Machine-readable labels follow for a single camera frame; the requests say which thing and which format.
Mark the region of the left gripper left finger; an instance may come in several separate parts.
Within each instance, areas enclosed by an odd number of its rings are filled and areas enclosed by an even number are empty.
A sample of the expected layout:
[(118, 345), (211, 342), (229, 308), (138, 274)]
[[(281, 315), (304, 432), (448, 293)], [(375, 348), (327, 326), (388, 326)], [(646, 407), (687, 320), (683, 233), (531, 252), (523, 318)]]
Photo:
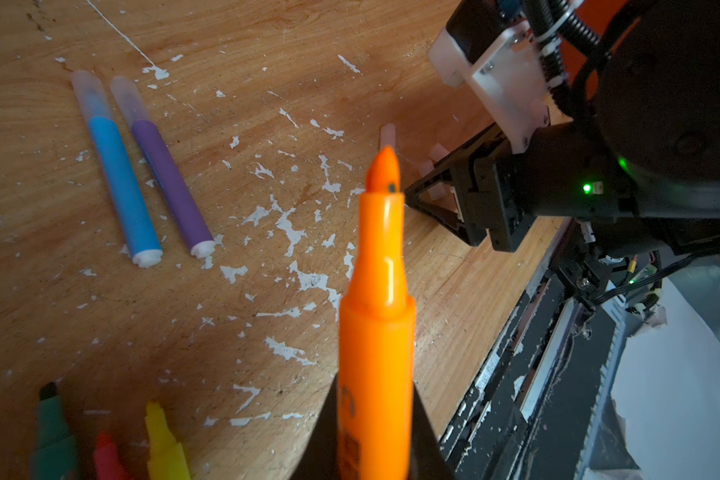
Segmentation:
[(290, 476), (291, 480), (340, 478), (337, 463), (337, 380), (338, 378), (334, 377), (330, 384), (305, 450)]

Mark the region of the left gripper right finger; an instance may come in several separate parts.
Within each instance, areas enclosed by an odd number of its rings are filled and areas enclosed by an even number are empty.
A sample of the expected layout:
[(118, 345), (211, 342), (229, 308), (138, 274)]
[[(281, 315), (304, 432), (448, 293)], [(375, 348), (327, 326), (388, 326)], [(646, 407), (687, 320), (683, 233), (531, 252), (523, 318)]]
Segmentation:
[(453, 472), (439, 449), (438, 437), (429, 421), (417, 389), (413, 394), (409, 478), (453, 480)]

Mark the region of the yellow marker pen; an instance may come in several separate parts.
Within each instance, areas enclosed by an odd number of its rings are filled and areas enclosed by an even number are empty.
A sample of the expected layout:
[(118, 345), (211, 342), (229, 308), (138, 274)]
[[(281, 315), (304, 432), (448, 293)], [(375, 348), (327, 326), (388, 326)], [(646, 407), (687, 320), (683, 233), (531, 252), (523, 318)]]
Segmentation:
[(144, 420), (149, 437), (149, 479), (190, 480), (183, 446), (171, 432), (165, 412), (157, 401), (147, 402)]

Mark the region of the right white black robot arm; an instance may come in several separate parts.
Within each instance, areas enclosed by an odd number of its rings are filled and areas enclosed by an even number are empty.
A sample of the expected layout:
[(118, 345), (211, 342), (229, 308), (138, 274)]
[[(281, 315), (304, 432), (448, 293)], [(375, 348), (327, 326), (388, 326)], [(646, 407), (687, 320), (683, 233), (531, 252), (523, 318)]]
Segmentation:
[(429, 57), (493, 124), (406, 190), (465, 243), (540, 217), (611, 257), (720, 254), (720, 1), (629, 1), (597, 34), (573, 1), (463, 1)]

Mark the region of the blue marker pen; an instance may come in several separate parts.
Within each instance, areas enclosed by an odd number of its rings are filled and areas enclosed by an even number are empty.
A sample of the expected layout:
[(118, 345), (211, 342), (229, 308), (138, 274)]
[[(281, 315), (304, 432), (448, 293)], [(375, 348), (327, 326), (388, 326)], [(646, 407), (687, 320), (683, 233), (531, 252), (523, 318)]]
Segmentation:
[(71, 84), (93, 140), (132, 262), (140, 268), (160, 263), (163, 255), (146, 202), (114, 120), (102, 82), (78, 70)]

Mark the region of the purple marker pen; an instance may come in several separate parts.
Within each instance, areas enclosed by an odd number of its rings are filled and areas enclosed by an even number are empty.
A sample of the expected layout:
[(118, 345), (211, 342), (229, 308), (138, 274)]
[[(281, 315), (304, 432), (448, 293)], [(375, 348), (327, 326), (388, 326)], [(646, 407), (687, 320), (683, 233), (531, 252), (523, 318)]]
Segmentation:
[(204, 259), (215, 240), (135, 83), (123, 76), (110, 83), (112, 95), (160, 187), (190, 254)]

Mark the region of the orange marker pen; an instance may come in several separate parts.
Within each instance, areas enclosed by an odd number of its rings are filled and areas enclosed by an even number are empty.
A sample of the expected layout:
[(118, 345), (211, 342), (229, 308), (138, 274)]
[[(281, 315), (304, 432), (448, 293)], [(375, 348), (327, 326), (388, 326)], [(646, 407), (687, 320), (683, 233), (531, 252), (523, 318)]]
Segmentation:
[(405, 197), (383, 148), (359, 197), (357, 257), (339, 309), (337, 464), (343, 479), (405, 479), (416, 305), (403, 262)]

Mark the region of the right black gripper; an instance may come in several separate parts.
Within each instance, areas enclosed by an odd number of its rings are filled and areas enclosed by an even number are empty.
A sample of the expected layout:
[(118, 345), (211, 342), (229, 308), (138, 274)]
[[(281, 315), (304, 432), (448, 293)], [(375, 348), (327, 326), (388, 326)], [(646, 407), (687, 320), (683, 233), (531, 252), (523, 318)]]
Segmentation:
[[(421, 199), (438, 183), (454, 187), (458, 212)], [(512, 152), (506, 134), (493, 123), (404, 194), (408, 207), (465, 244), (490, 239), (495, 250), (505, 252), (517, 250), (537, 218), (614, 223), (636, 214), (634, 184), (616, 157), (571, 123), (538, 130), (521, 154)]]

